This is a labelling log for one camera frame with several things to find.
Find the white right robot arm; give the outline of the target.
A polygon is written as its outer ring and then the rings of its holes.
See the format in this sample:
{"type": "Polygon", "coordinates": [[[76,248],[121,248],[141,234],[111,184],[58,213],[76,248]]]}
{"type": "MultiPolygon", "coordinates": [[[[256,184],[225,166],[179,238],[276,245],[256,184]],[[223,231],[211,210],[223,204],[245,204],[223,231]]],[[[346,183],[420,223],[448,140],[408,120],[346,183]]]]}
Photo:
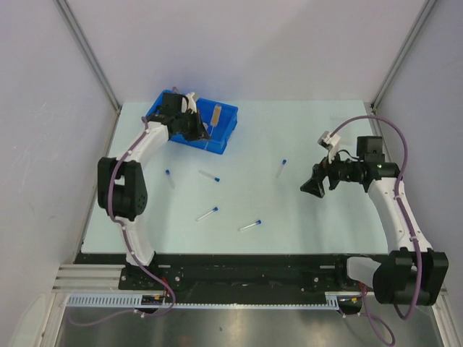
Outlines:
{"type": "Polygon", "coordinates": [[[449,268],[445,253],[433,250],[424,237],[407,201],[404,182],[396,163],[386,161],[383,139],[357,139],[357,156],[340,158],[340,137],[324,132],[318,144],[327,150],[313,166],[312,176],[301,191],[322,198],[325,180],[329,189],[339,183],[358,183],[373,202],[386,236],[388,255],[382,261],[355,256],[335,269],[334,283],[350,290],[359,282],[373,289],[381,304],[432,306],[449,268]]]}

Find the bristle test tube brush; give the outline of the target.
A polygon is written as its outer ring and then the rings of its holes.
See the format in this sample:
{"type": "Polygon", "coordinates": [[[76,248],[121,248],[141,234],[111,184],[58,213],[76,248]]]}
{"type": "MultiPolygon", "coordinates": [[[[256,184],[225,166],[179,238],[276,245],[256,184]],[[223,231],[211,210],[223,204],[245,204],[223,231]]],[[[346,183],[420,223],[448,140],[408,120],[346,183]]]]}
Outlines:
{"type": "Polygon", "coordinates": [[[221,115],[221,109],[222,109],[222,106],[220,104],[216,104],[214,106],[213,114],[212,114],[211,122],[210,122],[210,126],[211,126],[210,136],[211,136],[211,139],[205,145],[205,150],[208,149],[208,146],[209,146],[209,144],[210,144],[210,142],[211,142],[211,140],[213,138],[214,129],[216,128],[216,126],[219,123],[219,119],[220,119],[220,115],[221,115]]]}

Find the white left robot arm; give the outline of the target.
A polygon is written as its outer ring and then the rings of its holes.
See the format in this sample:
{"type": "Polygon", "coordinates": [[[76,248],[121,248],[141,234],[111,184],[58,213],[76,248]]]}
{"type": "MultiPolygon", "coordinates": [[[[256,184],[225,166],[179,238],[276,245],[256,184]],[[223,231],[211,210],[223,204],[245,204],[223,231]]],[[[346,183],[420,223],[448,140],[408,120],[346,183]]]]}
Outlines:
{"type": "Polygon", "coordinates": [[[142,117],[142,128],[118,156],[102,157],[97,165],[98,205],[120,225],[127,261],[139,267],[134,279],[143,288],[155,287],[160,272],[150,265],[154,249],[142,223],[148,204],[143,169],[173,136],[188,142],[208,141],[209,135],[197,106],[197,94],[165,92],[155,111],[142,117]]]}

